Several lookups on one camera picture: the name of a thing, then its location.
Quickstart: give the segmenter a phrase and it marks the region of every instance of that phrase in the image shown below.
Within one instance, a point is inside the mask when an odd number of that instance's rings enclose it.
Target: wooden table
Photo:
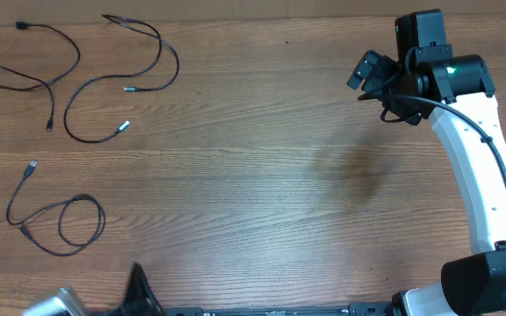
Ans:
[[[445,18],[455,54],[480,54],[497,88],[506,137],[506,15]],[[54,130],[45,131],[47,91],[0,90],[0,314],[73,286],[88,307],[114,307],[131,262],[146,270],[166,306],[343,305],[389,300],[437,280],[445,262],[470,255],[466,212],[445,151],[430,129],[380,122],[377,102],[345,85],[368,49],[396,56],[394,18],[158,23],[179,52],[165,50],[135,79],[155,40],[116,25],[59,29],[82,51],[52,87]],[[49,79],[75,59],[48,30],[0,28],[0,63]],[[28,81],[0,71],[0,83]],[[26,165],[39,167],[13,205],[35,209],[90,193],[105,208],[102,237],[78,255],[53,257],[5,220]],[[58,238],[53,210],[29,225],[45,246]],[[86,241],[93,205],[70,207],[64,233]]]

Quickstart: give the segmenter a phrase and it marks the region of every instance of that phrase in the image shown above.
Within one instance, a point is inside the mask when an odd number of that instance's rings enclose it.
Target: cable clip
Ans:
[[[484,143],[484,144],[493,142],[493,137],[489,136],[486,139],[482,138],[481,142]]]

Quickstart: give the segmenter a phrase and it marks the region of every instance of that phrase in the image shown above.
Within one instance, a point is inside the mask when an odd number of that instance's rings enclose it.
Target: silver metal part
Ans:
[[[24,310],[23,316],[89,316],[89,313],[73,290],[61,288],[56,295]]]

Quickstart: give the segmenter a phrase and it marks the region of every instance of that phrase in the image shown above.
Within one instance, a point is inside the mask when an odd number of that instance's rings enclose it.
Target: white robotic arm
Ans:
[[[453,57],[439,10],[395,20],[398,61],[366,52],[347,84],[379,99],[388,123],[430,119],[464,199],[473,255],[446,263],[441,280],[393,297],[393,315],[506,311],[506,144],[495,86],[478,55]],[[386,120],[390,111],[398,119]]]
[[[493,138],[506,168],[506,144],[502,136],[495,96],[473,93],[456,97],[450,106],[475,121]],[[450,158],[466,207],[473,254],[495,251],[498,241],[506,241],[506,190],[494,156],[480,135],[462,119],[443,109],[430,115],[437,134]],[[454,316],[436,282],[405,293],[408,316]]]

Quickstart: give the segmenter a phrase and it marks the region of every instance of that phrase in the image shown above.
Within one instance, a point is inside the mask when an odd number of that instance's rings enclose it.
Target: black cable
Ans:
[[[12,74],[15,74],[15,75],[20,75],[20,76],[22,76],[24,78],[28,78],[28,79],[37,81],[37,82],[40,83],[40,86],[44,86],[44,87],[46,87],[46,89],[48,89],[48,92],[50,93],[50,105],[51,105],[51,108],[50,108],[50,118],[48,119],[48,122],[46,124],[46,129],[47,129],[47,131],[50,132],[52,130],[52,126],[54,125],[54,93],[52,93],[52,90],[50,89],[50,86],[48,85],[48,83],[45,83],[44,81],[40,80],[39,78],[35,78],[35,77],[29,76],[29,75],[21,74],[18,71],[13,70],[11,68],[6,68],[5,66],[1,66],[0,65],[0,69],[3,69],[5,71],[9,71],[9,72],[11,72]],[[7,90],[14,90],[14,88],[6,87],[6,86],[3,86],[3,85],[0,85],[0,88],[1,89],[7,89]]]
[[[18,183],[18,186],[15,189],[15,192],[13,193],[13,195],[11,197],[11,200],[9,201],[9,205],[7,205],[7,213],[6,213],[7,222],[10,225],[12,225],[12,226],[18,226],[18,229],[21,231],[21,233],[23,233],[23,235],[29,241],[31,241],[38,248],[44,250],[45,252],[49,253],[50,255],[56,255],[56,256],[75,255],[75,254],[79,253],[80,251],[84,250],[85,248],[87,248],[91,243],[93,243],[93,241],[96,241],[101,236],[101,234],[103,233],[103,231],[105,230],[105,210],[103,209],[103,207],[101,206],[101,204],[94,197],[92,197],[91,195],[89,195],[89,194],[78,194],[78,195],[72,197],[69,200],[65,200],[65,201],[61,201],[61,202],[57,202],[57,203],[52,203],[50,205],[46,205],[46,206],[40,208],[38,211],[35,211],[31,215],[27,216],[25,219],[22,219],[22,220],[20,220],[18,222],[12,222],[11,221],[10,214],[11,214],[11,205],[13,204],[13,200],[17,196],[18,190],[21,188],[21,186],[23,185],[23,183],[25,182],[25,180],[29,176],[31,176],[31,174],[33,173],[33,171],[36,168],[37,164],[38,163],[36,161],[32,161],[28,165],[28,167],[26,167],[25,173],[23,174],[23,178]],[[84,242],[84,243],[75,243],[73,241],[70,241],[61,232],[61,221],[63,220],[63,215],[66,213],[66,209],[68,209],[68,206],[71,205],[72,203],[76,202],[76,201],[91,201],[97,207],[97,211],[98,211],[98,222],[97,222],[97,228],[95,229],[95,233],[93,233],[93,235],[89,238],[89,240],[86,241],[86,242]],[[50,209],[53,209],[56,206],[60,206],[60,205],[63,205],[63,208],[61,209],[60,218],[58,219],[58,234],[60,235],[60,238],[64,242],[66,242],[68,245],[70,245],[72,247],[77,247],[76,250],[74,250],[72,252],[68,252],[68,253],[56,253],[56,252],[54,252],[54,251],[52,251],[52,250],[50,250],[48,248],[45,248],[44,246],[40,245],[31,236],[31,234],[28,232],[28,230],[25,227],[25,222],[27,222],[28,220],[30,220],[30,219],[32,219],[32,218],[34,218],[34,217],[42,214],[43,212],[46,212],[46,211],[48,211]]]
[[[64,72],[61,75],[58,75],[56,78],[51,79],[47,82],[47,85],[49,85],[49,86],[53,85],[54,83],[57,83],[60,79],[62,79],[64,76],[69,74],[77,66],[77,64],[79,63],[79,60],[81,59],[81,52],[79,51],[79,47],[77,47],[76,43],[68,35],[64,34],[63,32],[61,32],[59,30],[56,30],[55,28],[53,28],[50,25],[29,24],[26,22],[15,22],[15,28],[17,28],[19,30],[25,30],[30,26],[44,27],[44,28],[50,29],[54,32],[57,32],[58,34],[63,36],[66,40],[68,40],[68,42],[71,43],[71,45],[76,49],[76,52],[77,52],[76,62],[74,62],[74,64],[66,72]],[[32,87],[28,87],[28,88],[14,88],[14,87],[4,86],[4,85],[0,84],[0,89],[7,89],[7,90],[23,92],[23,91],[35,90],[35,89],[40,88],[42,86],[43,86],[43,84],[41,83],[41,84],[33,85]]]
[[[394,119],[386,119],[386,114],[390,111],[390,107],[387,106],[382,111],[382,114],[379,115],[379,119],[384,123],[399,123],[405,121],[407,118],[394,118]]]
[[[11,68],[6,68],[5,66],[1,66],[0,65],[0,69],[2,69],[2,70],[6,70],[6,71],[11,72],[12,74],[20,75],[20,76],[22,76],[24,78],[28,78],[28,79],[34,80],[36,82],[39,82],[39,84],[33,85],[32,87],[28,87],[28,88],[15,88],[15,87],[9,87],[9,86],[5,86],[5,85],[0,84],[0,89],[13,90],[13,91],[19,91],[19,92],[31,91],[31,90],[35,90],[35,89],[40,88],[40,87],[46,87],[46,89],[48,89],[48,92],[50,92],[51,110],[50,110],[50,118],[48,119],[48,122],[47,122],[47,125],[46,125],[46,129],[47,129],[47,131],[50,132],[52,130],[52,126],[54,125],[54,94],[52,93],[52,90],[50,89],[50,86],[52,84],[54,84],[54,83],[57,83],[60,79],[62,79],[67,74],[69,74],[77,66],[77,64],[79,63],[79,60],[81,59],[81,52],[79,51],[79,47],[77,47],[76,43],[68,35],[64,34],[63,32],[61,32],[59,30],[56,30],[52,26],[49,26],[49,25],[39,25],[39,24],[28,24],[26,22],[15,22],[15,27],[17,29],[19,29],[19,30],[25,30],[29,26],[44,27],[44,28],[48,28],[50,30],[53,30],[54,32],[59,33],[66,40],[68,40],[71,43],[71,45],[77,51],[76,62],[74,62],[74,64],[66,72],[64,72],[61,75],[58,75],[54,79],[51,79],[47,83],[44,82],[44,81],[42,81],[39,78],[35,78],[35,77],[29,76],[29,75],[25,75],[25,74],[22,74],[22,73],[20,73],[20,72],[18,72],[16,70],[11,69]]]
[[[127,91],[127,92],[143,92],[143,91],[157,91],[157,90],[165,89],[170,84],[172,84],[175,81],[175,79],[177,78],[178,73],[179,73],[179,66],[180,66],[179,65],[179,57],[177,55],[177,51],[175,51],[175,48],[173,48],[173,46],[171,44],[169,44],[167,41],[163,40],[162,37],[161,37],[161,35],[159,34],[159,32],[152,25],[149,25],[148,23],[142,22],[142,21],[137,20],[137,19],[117,17],[117,16],[113,16],[113,15],[108,15],[108,14],[103,14],[102,17],[108,19],[109,21],[111,21],[111,22],[113,22],[113,23],[115,23],[117,25],[123,26],[123,27],[125,27],[125,28],[127,28],[127,29],[129,29],[131,31],[138,32],[138,33],[144,34],[144,35],[148,35],[150,37],[153,37],[154,39],[157,39],[158,42],[159,42],[159,50],[157,52],[157,56],[155,57],[155,59],[151,63],[151,65],[147,66],[142,71],[139,71],[139,72],[137,72],[135,74],[131,74],[131,75],[101,75],[101,76],[97,76],[95,78],[92,78],[92,79],[88,80],[84,84],[82,84],[79,88],[77,88],[76,92],[74,92],[74,94],[71,96],[71,99],[69,100],[68,105],[66,105],[66,110],[63,113],[63,125],[66,128],[66,132],[68,133],[68,135],[71,138],[73,138],[74,140],[81,141],[83,143],[89,143],[89,144],[96,144],[96,143],[101,143],[101,142],[110,140],[111,138],[113,138],[114,136],[116,136],[120,132],[122,132],[130,124],[130,122],[128,122],[128,121],[124,122],[119,128],[117,128],[117,130],[114,133],[112,133],[111,135],[109,135],[109,136],[107,136],[107,137],[105,137],[105,138],[103,138],[101,140],[84,140],[84,139],[81,139],[81,138],[75,136],[69,130],[69,128],[68,128],[67,117],[68,117],[68,111],[69,111],[69,108],[71,107],[71,104],[74,102],[74,99],[77,97],[77,95],[79,94],[79,92],[81,92],[81,90],[83,90],[83,88],[85,88],[89,84],[94,83],[95,81],[98,81],[98,80],[101,80],[101,79],[107,79],[107,78],[131,78],[131,77],[136,77],[138,75],[142,75],[142,74],[148,72],[159,61],[159,57],[162,54],[163,44],[167,45],[167,47],[171,50],[171,52],[175,56],[175,61],[177,63],[177,70],[175,71],[175,74],[173,75],[173,77],[167,83],[165,83],[164,85],[156,87],[156,88],[125,87],[124,91]],[[135,24],[147,26],[152,31],[154,31],[155,35],[152,34],[152,33],[148,33],[148,32],[144,32],[144,31],[135,29],[135,28],[133,28],[131,26],[128,26],[128,25],[126,25],[124,23],[121,23],[121,22],[119,22],[117,20],[121,20],[121,21],[126,21],[128,23],[135,23]]]
[[[407,75],[413,75],[411,73],[411,69],[409,69],[409,62],[411,61],[411,56],[413,55],[413,53],[415,52],[415,50],[417,49],[418,47],[411,47],[408,52],[405,54],[405,73]]]
[[[506,168],[505,168],[505,164],[502,160],[502,157],[499,154],[499,150],[497,150],[497,147],[493,143],[493,139],[487,133],[485,133],[485,131],[483,131],[483,129],[481,129],[481,127],[479,125],[477,125],[473,120],[471,120],[468,116],[466,116],[466,114],[452,108],[451,106],[448,106],[446,104],[442,104],[442,103],[434,101],[434,100],[429,100],[424,97],[392,95],[392,96],[389,96],[389,98],[391,98],[393,100],[414,101],[414,102],[419,102],[422,104],[427,104],[429,106],[437,107],[437,108],[443,109],[445,111],[448,111],[448,112],[454,114],[456,117],[458,117],[459,119],[463,120],[468,125],[470,125],[480,135],[481,142],[486,143],[488,145],[489,149],[491,149],[491,153],[493,154],[493,156],[495,158],[495,162],[497,162],[497,166],[499,167],[499,171],[501,172],[501,178],[502,178],[502,181],[503,181],[503,183],[505,185],[505,189],[506,189]]]

